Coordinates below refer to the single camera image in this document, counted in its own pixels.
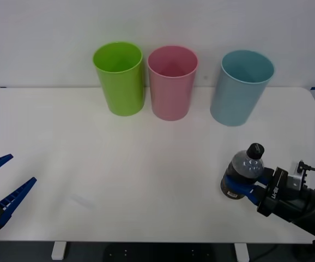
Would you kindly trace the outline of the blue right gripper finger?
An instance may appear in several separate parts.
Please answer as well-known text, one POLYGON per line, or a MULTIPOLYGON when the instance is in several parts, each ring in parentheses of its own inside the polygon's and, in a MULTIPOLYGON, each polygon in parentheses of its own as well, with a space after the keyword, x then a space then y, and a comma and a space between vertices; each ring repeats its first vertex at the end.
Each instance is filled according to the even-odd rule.
POLYGON ((263 173, 258 178, 258 182, 267 186, 272 180, 274 175, 274 170, 271 168, 264 168, 263 173))
POLYGON ((247 197, 250 202, 259 206, 261 201, 264 199, 266 189, 255 183, 238 183, 229 176, 224 175, 222 178, 222 192, 226 197, 234 200, 247 197))

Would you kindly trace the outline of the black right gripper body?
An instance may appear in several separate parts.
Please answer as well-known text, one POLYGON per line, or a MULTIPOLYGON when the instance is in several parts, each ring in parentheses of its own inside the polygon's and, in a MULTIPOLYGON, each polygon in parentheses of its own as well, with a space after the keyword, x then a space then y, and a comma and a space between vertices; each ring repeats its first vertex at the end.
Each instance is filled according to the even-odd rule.
POLYGON ((299 218, 306 211, 306 200, 303 199, 305 182, 305 171, 289 174, 281 168, 276 168, 257 212, 266 217, 275 214, 288 222, 299 218))

